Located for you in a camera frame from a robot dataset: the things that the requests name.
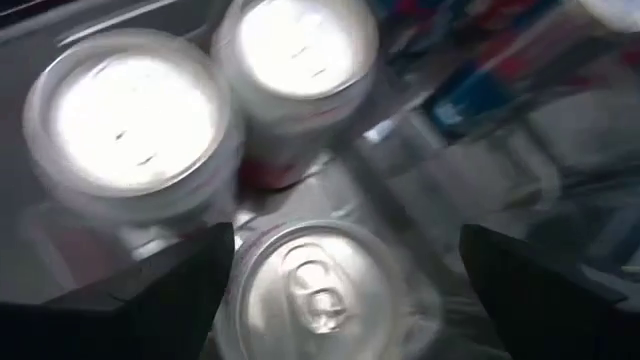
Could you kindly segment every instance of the reflective metal surface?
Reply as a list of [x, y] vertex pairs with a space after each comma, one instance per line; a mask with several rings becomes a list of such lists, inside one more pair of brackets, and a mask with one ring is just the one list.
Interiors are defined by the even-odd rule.
[[242, 124], [180, 39], [126, 30], [75, 45], [34, 84], [23, 122], [47, 189], [98, 223], [188, 231], [235, 211]]
[[230, 123], [224, 90], [203, 55], [180, 40], [101, 35], [40, 76], [25, 105], [25, 134], [54, 181], [97, 195], [145, 194], [188, 175], [218, 147]]
[[[14, 0], [3, 2], [2, 6]], [[65, 1], [37, 1], [49, 8]], [[50, 200], [50, 194], [33, 172], [24, 141], [22, 113], [27, 93], [38, 76], [78, 39], [85, 30], [152, 28], [182, 37], [208, 49], [213, 29], [221, 21], [229, 0], [109, 0], [73, 1], [46, 13], [23, 9], [28, 19], [6, 14], [14, 25], [0, 31], [2, 83], [0, 108], [0, 300], [39, 302], [60, 291], [49, 262], [40, 258], [25, 239], [22, 226], [29, 208]]]
[[238, 251], [227, 320], [216, 321], [230, 342], [218, 344], [229, 359], [234, 343], [247, 359], [396, 358], [403, 294], [394, 259], [366, 231], [335, 221], [276, 226]]
[[[442, 263], [431, 234], [425, 235], [407, 219], [397, 200], [379, 186], [380, 179], [362, 168], [365, 165], [362, 158], [351, 154], [343, 160], [324, 157], [297, 187], [245, 200], [234, 221], [238, 243], [251, 241], [283, 221], [333, 218], [363, 226], [391, 249], [403, 282], [411, 289], [403, 308], [408, 326], [403, 334], [403, 359], [507, 359], [495, 350], [499, 344], [491, 323], [468, 284]], [[43, 271], [54, 273], [56, 286], [44, 295], [32, 296], [30, 302], [45, 301], [96, 281], [174, 241], [151, 229], [97, 235], [84, 224], [67, 225], [71, 219], [57, 219], [63, 214], [58, 207], [44, 210], [31, 214], [37, 216], [24, 224], [22, 238], [37, 249], [39, 262], [48, 264]], [[216, 352], [209, 349], [203, 359], [219, 359]]]
[[102, 186], [141, 192], [193, 170], [213, 150], [218, 100], [178, 65], [124, 53], [72, 74], [53, 100], [51, 126], [73, 167]]
[[357, 37], [322, 2], [261, 2], [238, 31], [240, 53], [253, 76], [285, 96], [330, 95], [353, 81], [355, 69], [366, 67], [356, 62]]

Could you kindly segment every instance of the red bull can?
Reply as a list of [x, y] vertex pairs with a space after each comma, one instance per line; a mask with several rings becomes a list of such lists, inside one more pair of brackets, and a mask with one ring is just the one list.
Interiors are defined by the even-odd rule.
[[638, 14], [640, 3], [622, 0], [540, 2], [521, 26], [480, 47], [424, 108], [450, 140], [464, 137], [616, 51], [640, 31]]
[[376, 2], [396, 57], [424, 53], [453, 41], [469, 46], [492, 34], [522, 26], [548, 0], [401, 0]]

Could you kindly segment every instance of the can top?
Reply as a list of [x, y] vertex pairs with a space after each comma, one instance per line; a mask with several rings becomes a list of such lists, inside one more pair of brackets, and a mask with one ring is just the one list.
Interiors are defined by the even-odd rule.
[[40, 162], [50, 172], [55, 162], [73, 174], [63, 181], [90, 193], [128, 196], [169, 186], [206, 160], [225, 131], [225, 99], [179, 43], [127, 32], [63, 54], [34, 85], [25, 113], [26, 131], [39, 135], [28, 136], [31, 147], [62, 158]]
[[377, 50], [375, 23], [366, 8], [348, 8], [355, 1], [339, 2], [252, 4], [240, 20], [237, 49], [255, 80], [288, 98], [315, 99], [364, 76]]
[[580, 0], [584, 7], [609, 28], [624, 32], [640, 31], [640, 2], [637, 0]]
[[346, 224], [315, 222], [281, 231], [240, 260], [231, 316], [244, 356], [376, 359], [397, 351], [401, 281], [378, 242]]

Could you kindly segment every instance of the can rim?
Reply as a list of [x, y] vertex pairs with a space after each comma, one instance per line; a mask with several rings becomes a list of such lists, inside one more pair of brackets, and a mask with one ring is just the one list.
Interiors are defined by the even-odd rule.
[[[173, 176], [134, 188], [115, 188], [99, 184], [83, 176], [68, 161], [68, 156], [51, 135], [51, 109], [56, 101], [56, 93], [78, 68], [96, 59], [124, 53], [156, 55], [169, 63], [190, 64], [189, 74], [204, 81], [209, 78], [210, 86], [202, 86], [205, 96], [216, 102], [211, 122], [216, 131], [207, 148], [200, 156]], [[97, 196], [124, 198], [141, 196], [165, 189], [188, 176], [204, 163], [218, 148], [230, 125], [230, 98], [226, 84], [214, 73], [204, 54], [185, 40], [169, 34], [147, 29], [114, 30], [84, 40], [60, 55], [40, 75], [32, 86], [23, 111], [23, 131], [36, 162], [44, 168], [48, 176], [62, 181], [64, 185]]]
[[[236, 252], [227, 287], [229, 289], [226, 294], [228, 306], [223, 309], [228, 313], [223, 315], [224, 324], [216, 321], [216, 331], [218, 333], [228, 331], [233, 333], [233, 339], [230, 340], [233, 343], [232, 347], [236, 347], [236, 349], [231, 351], [239, 351], [245, 358], [249, 358], [243, 344], [242, 330], [239, 325], [242, 323], [242, 309], [248, 295], [246, 291], [247, 285], [261, 268], [261, 264], [287, 242], [313, 233], [337, 234], [354, 242], [380, 268], [380, 272], [385, 277], [391, 293], [404, 294], [401, 270], [389, 255], [389, 250], [386, 249], [383, 241], [369, 231], [338, 220], [308, 220], [282, 223], [261, 233], [253, 241], [243, 243]], [[389, 345], [393, 344], [401, 336], [402, 300], [398, 296], [392, 296], [391, 299], [396, 321], [390, 326], [390, 336], [384, 347], [385, 351], [390, 351]], [[222, 326], [229, 326], [230, 329], [222, 329]], [[229, 351], [228, 346], [223, 345], [222, 347], [227, 348], [227, 351]]]
[[366, 49], [366, 51], [357, 51], [359, 56], [359, 61], [354, 62], [353, 67], [355, 71], [351, 73], [348, 79], [342, 81], [340, 84], [328, 90], [317, 92], [317, 93], [314, 93], [313, 95], [301, 95], [297, 93], [287, 92], [284, 90], [280, 90], [278, 87], [275, 87], [273, 85], [270, 85], [260, 80], [260, 78], [255, 73], [255, 69], [253, 69], [248, 64], [246, 57], [243, 54], [243, 51], [240, 46], [240, 41], [239, 41], [240, 26], [238, 25], [242, 22], [242, 20], [244, 19], [244, 17], [247, 15], [248, 12], [250, 12], [255, 7], [259, 6], [265, 1], [247, 1], [248, 3], [242, 4], [244, 6], [241, 6], [241, 9], [237, 9], [236, 15], [238, 16], [238, 23], [236, 24], [235, 29], [233, 30], [233, 33], [231, 36], [231, 43], [233, 44], [232, 51], [235, 52], [236, 57], [239, 60], [238, 62], [240, 67], [251, 78], [251, 80], [256, 84], [258, 88], [272, 95], [275, 95], [284, 99], [299, 100], [299, 101], [319, 100], [319, 99], [330, 97], [332, 95], [336, 95], [339, 92], [347, 89], [349, 86], [353, 85], [358, 80], [363, 78], [367, 73], [371, 71], [371, 69], [373, 69], [374, 64], [376, 62], [378, 44], [379, 44], [379, 34], [378, 34], [378, 27], [377, 27], [376, 20], [374, 19], [373, 15], [371, 14], [371, 11], [366, 5], [361, 4], [360, 1], [357, 1], [357, 2], [348, 1], [345, 3], [348, 3], [348, 5], [354, 7], [354, 9], [352, 9], [352, 12], [353, 14], [355, 14], [355, 16], [358, 17], [358, 21], [351, 21], [351, 22], [343, 21], [342, 23], [348, 23], [348, 24], [351, 24], [351, 26], [362, 27], [362, 29], [358, 29], [358, 31], [351, 31], [351, 33], [356, 33], [358, 34], [358, 36], [361, 36], [357, 41], [362, 42], [363, 43], [362, 48]]

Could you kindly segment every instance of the aluminum can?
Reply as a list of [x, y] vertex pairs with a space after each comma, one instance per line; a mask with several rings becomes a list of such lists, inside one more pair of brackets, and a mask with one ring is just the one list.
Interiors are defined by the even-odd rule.
[[396, 359], [401, 286], [389, 249], [336, 221], [276, 226], [236, 253], [214, 324], [224, 359]]
[[468, 135], [504, 109], [567, 79], [617, 50], [640, 31], [640, 4], [627, 1], [547, 1], [521, 27], [497, 35], [425, 104], [450, 139]]
[[120, 30], [78, 43], [33, 85], [23, 123], [47, 188], [90, 219], [181, 227], [234, 212], [230, 92], [178, 38]]
[[389, 61], [398, 69], [435, 46], [466, 48], [521, 26], [549, 1], [555, 0], [377, 0], [373, 7], [383, 18]]
[[300, 180], [368, 93], [377, 27], [360, 0], [237, 1], [213, 41], [247, 118], [241, 180]]

